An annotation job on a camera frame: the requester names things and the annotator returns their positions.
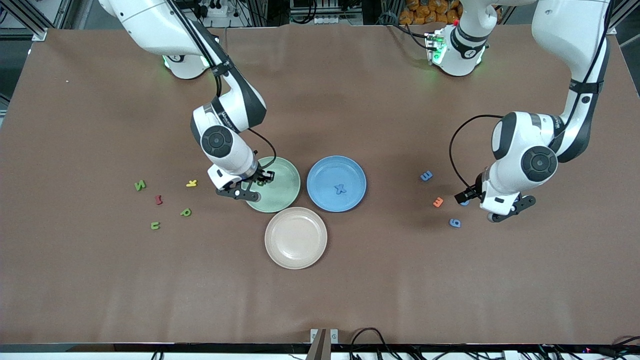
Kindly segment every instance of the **brown table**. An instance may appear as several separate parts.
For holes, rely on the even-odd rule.
[[[394,29],[226,37],[268,104],[257,129],[303,189],[328,155],[367,174],[353,211],[322,211],[305,190],[293,204],[326,222],[324,256],[280,268],[264,248],[273,215],[214,194],[189,131],[191,110],[214,93],[210,76],[173,77],[124,31],[52,30],[0,131],[0,341],[297,342],[313,327],[346,341],[375,326],[391,342],[608,343],[640,332],[640,101],[618,46],[589,149],[532,192],[535,207],[491,224],[476,202],[454,202],[463,187],[447,144],[474,115],[561,112],[570,74],[529,26],[498,26],[465,78],[429,67]],[[469,180],[493,161],[494,123],[469,125],[454,147]]]

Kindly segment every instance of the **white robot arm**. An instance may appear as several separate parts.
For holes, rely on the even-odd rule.
[[[219,195],[258,201],[252,182],[268,183],[274,173],[258,164],[254,152],[238,135],[264,120],[264,100],[247,82],[204,26],[185,18],[173,0],[99,0],[120,20],[144,50],[162,55],[178,78],[192,79],[211,67],[231,90],[196,110],[191,132],[213,165],[207,171]],[[242,190],[239,183],[249,183]]]
[[[571,70],[564,111],[559,116],[505,115],[493,129],[496,162],[478,175],[475,185],[456,195],[458,202],[479,197],[489,220],[503,221],[535,203],[533,197],[521,199],[520,192],[544,184],[559,162],[584,152],[609,60],[608,5],[609,0],[539,0],[533,37]]]

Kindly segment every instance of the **pile of orange objects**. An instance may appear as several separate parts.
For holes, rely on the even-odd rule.
[[[453,24],[462,16],[460,0],[406,0],[406,7],[400,13],[400,25],[423,25],[430,22]],[[502,17],[497,10],[498,21]]]

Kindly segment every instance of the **gray floor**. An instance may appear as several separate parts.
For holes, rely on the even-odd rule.
[[[76,15],[75,28],[122,29],[120,22],[107,14],[97,0],[85,1]],[[530,24],[535,8],[536,4],[519,6],[508,18],[507,24]],[[622,51],[636,83],[636,89],[640,89],[640,38],[632,41],[640,34],[640,7],[617,26],[616,30],[616,37],[623,45]],[[0,40],[0,94],[12,96],[30,46],[29,41]]]

